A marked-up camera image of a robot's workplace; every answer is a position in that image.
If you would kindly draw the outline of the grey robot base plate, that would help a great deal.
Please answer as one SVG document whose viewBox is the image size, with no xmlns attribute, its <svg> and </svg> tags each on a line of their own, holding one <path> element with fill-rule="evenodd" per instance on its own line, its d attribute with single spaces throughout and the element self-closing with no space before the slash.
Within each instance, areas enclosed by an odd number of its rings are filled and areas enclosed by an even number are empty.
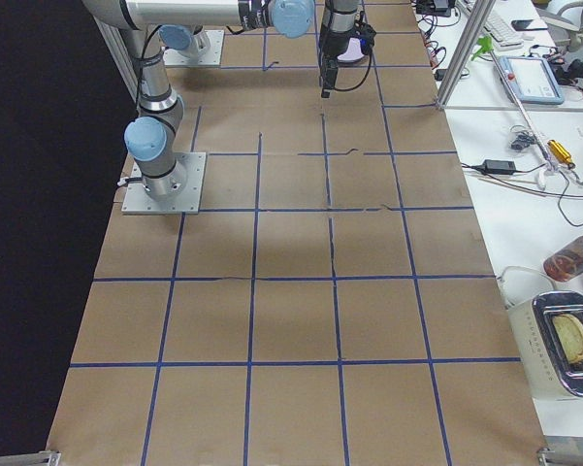
<svg viewBox="0 0 583 466">
<path fill-rule="evenodd" d="M 144 177 L 133 163 L 132 178 L 138 181 L 126 185 L 122 212 L 127 215 L 197 215 L 200 211 L 207 154 L 205 152 L 174 152 L 176 166 L 164 178 Z"/>
</svg>

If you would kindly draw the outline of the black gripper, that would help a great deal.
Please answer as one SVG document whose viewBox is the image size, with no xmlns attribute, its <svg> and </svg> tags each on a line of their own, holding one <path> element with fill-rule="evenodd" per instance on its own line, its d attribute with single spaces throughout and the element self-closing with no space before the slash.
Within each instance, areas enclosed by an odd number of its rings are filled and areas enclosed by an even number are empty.
<svg viewBox="0 0 583 466">
<path fill-rule="evenodd" d="M 349 40 L 361 41 L 362 52 L 366 58 L 372 54 L 376 32 L 372 27 L 354 27 L 349 31 L 337 32 L 322 27 L 319 37 L 319 67 L 321 74 L 321 97 L 327 99 L 336 89 L 337 71 L 340 64 L 338 56 L 345 52 Z"/>
</svg>

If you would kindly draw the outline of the second robot arm blue cap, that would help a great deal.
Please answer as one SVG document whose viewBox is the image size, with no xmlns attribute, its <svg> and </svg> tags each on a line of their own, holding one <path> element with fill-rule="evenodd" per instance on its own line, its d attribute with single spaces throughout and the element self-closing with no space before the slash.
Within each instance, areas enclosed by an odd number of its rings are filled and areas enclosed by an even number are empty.
<svg viewBox="0 0 583 466">
<path fill-rule="evenodd" d="M 211 41 L 202 26 L 165 24 L 159 36 L 167 48 L 176 50 L 189 59 L 197 59 L 211 48 Z"/>
</svg>

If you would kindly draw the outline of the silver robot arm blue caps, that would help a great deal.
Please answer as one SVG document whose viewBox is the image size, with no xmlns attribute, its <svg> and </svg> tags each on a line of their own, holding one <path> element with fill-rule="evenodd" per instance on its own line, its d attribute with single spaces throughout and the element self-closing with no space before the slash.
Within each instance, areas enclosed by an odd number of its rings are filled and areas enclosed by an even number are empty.
<svg viewBox="0 0 583 466">
<path fill-rule="evenodd" d="M 174 151 L 184 103 L 170 84 L 164 50 L 198 54 L 206 27 L 224 26 L 235 35 L 274 28 L 295 39 L 314 20 L 312 1 L 87 1 L 100 22 L 117 28 L 137 78 L 137 118 L 124 142 L 140 170 L 136 191 L 146 213 L 195 212 L 200 202 L 205 158 Z"/>
</svg>

